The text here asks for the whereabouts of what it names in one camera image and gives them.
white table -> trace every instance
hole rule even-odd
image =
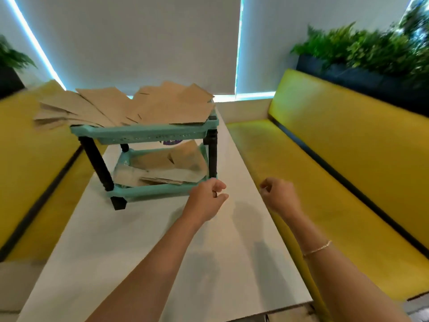
[[[110,170],[120,151],[107,148]],[[190,244],[163,322],[225,322],[312,300],[222,119],[217,164],[229,200]],[[135,201],[114,211],[94,175],[18,321],[83,322],[158,242],[186,200]]]

white wall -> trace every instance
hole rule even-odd
[[[399,21],[410,0],[244,0],[238,93],[275,91],[298,57],[293,45],[307,25],[330,29],[357,21],[357,28],[385,29]]]
[[[0,0],[0,34],[6,36],[14,49],[27,54],[37,66],[18,72],[24,86],[32,87],[52,79],[7,0]]]
[[[16,0],[67,89],[234,93],[240,0]]]

planter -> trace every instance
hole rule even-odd
[[[364,95],[388,102],[400,108],[429,117],[429,89],[416,89],[412,83],[360,68],[346,68],[334,64],[322,70],[323,61],[309,55],[300,55],[297,70],[346,87]]]
[[[8,97],[24,89],[15,70],[8,66],[0,66],[0,99]]]

yellow bench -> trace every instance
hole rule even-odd
[[[421,243],[428,244],[429,120],[309,75],[286,71],[269,113]],[[292,181],[304,211],[391,298],[429,290],[429,260],[270,120],[228,124],[258,185]],[[321,319],[329,313],[287,225],[273,220]]]
[[[67,126],[48,131],[33,127],[38,100],[61,90],[52,80],[0,101],[0,248],[79,147]],[[93,172],[82,152],[13,250],[7,251],[8,261],[49,257]]]

paper bundle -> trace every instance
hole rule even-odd
[[[129,187],[168,183],[197,183],[207,175],[207,163],[195,140],[174,148],[131,158],[130,166],[118,164],[113,181]]]
[[[214,108],[209,103],[213,95],[196,84],[164,81],[158,87],[141,87],[132,100],[115,87],[76,91],[62,91],[40,100],[35,126],[52,129],[63,124],[120,127],[203,123]]]

